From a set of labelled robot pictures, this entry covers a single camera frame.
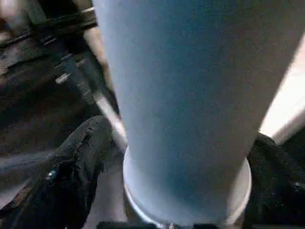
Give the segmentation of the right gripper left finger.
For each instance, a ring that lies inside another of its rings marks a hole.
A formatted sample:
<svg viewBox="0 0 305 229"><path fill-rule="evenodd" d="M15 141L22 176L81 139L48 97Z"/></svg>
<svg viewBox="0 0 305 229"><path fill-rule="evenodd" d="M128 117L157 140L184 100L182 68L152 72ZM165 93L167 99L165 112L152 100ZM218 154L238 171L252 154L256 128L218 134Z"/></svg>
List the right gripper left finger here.
<svg viewBox="0 0 305 229"><path fill-rule="evenodd" d="M4 227L81 229L112 147L112 127L105 117L83 122L5 206Z"/></svg>

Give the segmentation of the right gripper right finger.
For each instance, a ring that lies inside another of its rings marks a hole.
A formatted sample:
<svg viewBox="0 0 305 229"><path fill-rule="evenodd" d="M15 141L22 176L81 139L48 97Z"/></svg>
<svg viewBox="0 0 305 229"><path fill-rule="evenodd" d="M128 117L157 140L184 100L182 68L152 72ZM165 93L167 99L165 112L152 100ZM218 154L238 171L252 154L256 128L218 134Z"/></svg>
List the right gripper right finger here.
<svg viewBox="0 0 305 229"><path fill-rule="evenodd" d="M247 156L252 191L244 229L305 227L305 171L275 141L258 133Z"/></svg>

